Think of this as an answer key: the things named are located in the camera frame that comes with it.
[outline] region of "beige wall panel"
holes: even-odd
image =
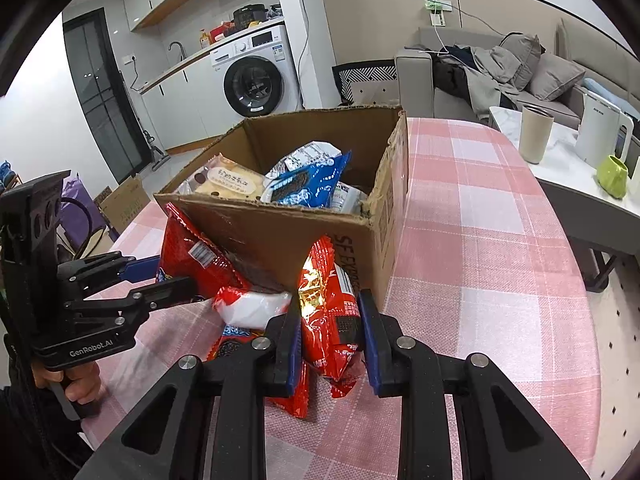
[[[324,9],[336,64],[393,59],[419,27],[431,26],[423,0],[324,0]],[[444,17],[447,28],[460,28],[456,9]]]
[[[503,35],[537,34],[549,52],[556,51],[556,27],[565,14],[562,10],[537,0],[460,0],[460,8],[479,16]],[[464,14],[462,26],[473,32],[493,34],[484,23]]]

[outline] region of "blue snack package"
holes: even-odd
[[[283,205],[329,207],[335,186],[351,152],[281,174],[265,190],[262,201]]]

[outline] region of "blue pillow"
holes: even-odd
[[[638,112],[638,110],[633,108],[628,101],[625,101],[617,95],[612,94],[597,81],[586,77],[582,80],[582,86],[584,86],[587,90],[591,90],[592,92],[598,94],[600,97],[604,97],[607,101],[615,104],[618,108],[620,108],[625,114],[635,118],[637,121],[640,121],[640,112]]]

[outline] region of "kettle handle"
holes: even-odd
[[[625,145],[622,148],[622,154],[620,155],[620,160],[622,162],[626,162],[626,156],[629,153],[629,146],[631,145],[631,137],[634,134],[634,122],[631,118],[623,112],[620,112],[620,118],[618,120],[618,131],[622,126],[626,127],[626,137],[625,137]]]

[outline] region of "purple bag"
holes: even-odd
[[[100,213],[94,201],[91,200],[79,175],[70,176],[65,179],[62,196],[75,198],[88,209],[93,223],[93,231],[107,227],[104,218],[102,218],[102,213]],[[60,206],[60,224],[66,231],[66,237],[69,239],[71,246],[77,251],[89,233],[89,224],[86,220],[86,215],[77,205],[63,202]]]

